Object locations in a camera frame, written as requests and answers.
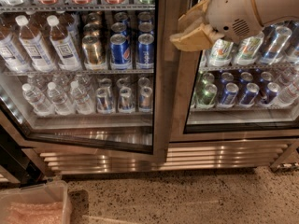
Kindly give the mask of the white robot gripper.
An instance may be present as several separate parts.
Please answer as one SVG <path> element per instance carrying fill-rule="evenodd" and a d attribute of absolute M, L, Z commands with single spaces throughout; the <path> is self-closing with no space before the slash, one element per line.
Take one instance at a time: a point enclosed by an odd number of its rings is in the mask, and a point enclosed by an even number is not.
<path fill-rule="evenodd" d="M 181 51 L 196 52 L 221 38 L 239 43 L 262 29 L 255 0 L 201 0 L 178 19 L 184 33 L 171 35 L 170 41 Z"/>

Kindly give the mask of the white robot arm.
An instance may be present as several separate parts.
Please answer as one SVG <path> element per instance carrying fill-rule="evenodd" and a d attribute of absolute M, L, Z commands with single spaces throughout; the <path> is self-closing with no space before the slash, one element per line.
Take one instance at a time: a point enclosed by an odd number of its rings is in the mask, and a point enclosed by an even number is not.
<path fill-rule="evenodd" d="M 170 41 L 182 51 L 210 49 L 223 38 L 238 43 L 264 27 L 299 19 L 299 0 L 201 0 L 178 19 Z"/>

